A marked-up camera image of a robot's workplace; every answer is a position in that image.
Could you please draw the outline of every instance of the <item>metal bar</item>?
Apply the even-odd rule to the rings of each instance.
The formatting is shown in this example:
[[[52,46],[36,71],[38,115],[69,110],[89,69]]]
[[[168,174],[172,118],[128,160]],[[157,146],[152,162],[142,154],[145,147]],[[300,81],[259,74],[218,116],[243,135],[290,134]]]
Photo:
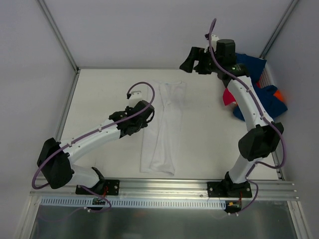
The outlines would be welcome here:
[[[273,31],[271,37],[269,38],[266,46],[264,47],[262,53],[260,54],[259,58],[265,58],[270,50],[270,48],[273,46],[274,42],[276,41],[279,33],[281,32],[281,30],[283,29],[285,23],[287,22],[288,18],[291,16],[291,13],[293,12],[293,10],[295,9],[297,3],[300,0],[292,0],[290,2],[290,4],[288,5],[288,7],[286,8],[283,16],[280,18],[275,30]]]
[[[61,45],[67,59],[69,60],[73,70],[75,72],[77,72],[79,68],[75,63],[74,58],[73,58],[67,44],[65,43],[65,40],[63,39],[62,34],[61,34],[57,24],[55,23],[55,20],[52,16],[48,6],[46,5],[44,0],[36,0],[36,2],[39,4],[40,9],[42,10],[43,14],[45,15],[46,20],[48,21],[50,27],[52,28],[53,33],[56,36],[56,39],[58,40],[58,42],[60,43],[60,45]]]
[[[73,78],[71,89],[69,91],[69,94],[68,94],[68,97],[67,97],[67,100],[66,100],[66,103],[65,103],[65,106],[64,106],[64,109],[63,109],[59,124],[58,124],[58,128],[57,128],[55,136],[54,136],[56,141],[59,141],[61,139],[61,137],[62,137],[62,133],[63,133],[64,126],[65,126],[65,123],[66,123],[66,119],[67,119],[67,116],[68,116],[68,113],[69,113],[69,110],[70,110],[70,106],[71,106],[71,103],[72,103],[73,95],[74,95],[74,92],[75,92],[76,84],[78,83],[79,75],[80,75],[80,71],[78,71],[78,73],[75,74],[75,76]]]
[[[287,202],[298,239],[313,239],[300,202]]]
[[[14,238],[29,239],[35,233],[32,231],[35,222],[36,214],[40,205],[41,197],[31,196],[28,199],[28,204],[25,207],[25,213],[21,218],[21,223],[18,225]]]
[[[119,179],[120,191],[118,196],[110,198],[144,198],[144,199],[189,199],[209,200],[207,194],[208,181],[220,180],[180,180],[180,179]],[[44,184],[45,178],[39,177],[36,185]],[[257,200],[264,201],[298,201],[299,197],[293,182],[289,181],[262,181],[256,180],[259,185]],[[252,193],[256,193],[256,187],[251,185]],[[46,187],[41,190],[31,191],[32,195],[42,196],[74,196],[74,186],[64,186],[60,189]],[[229,198],[210,198],[212,200],[232,200]]]

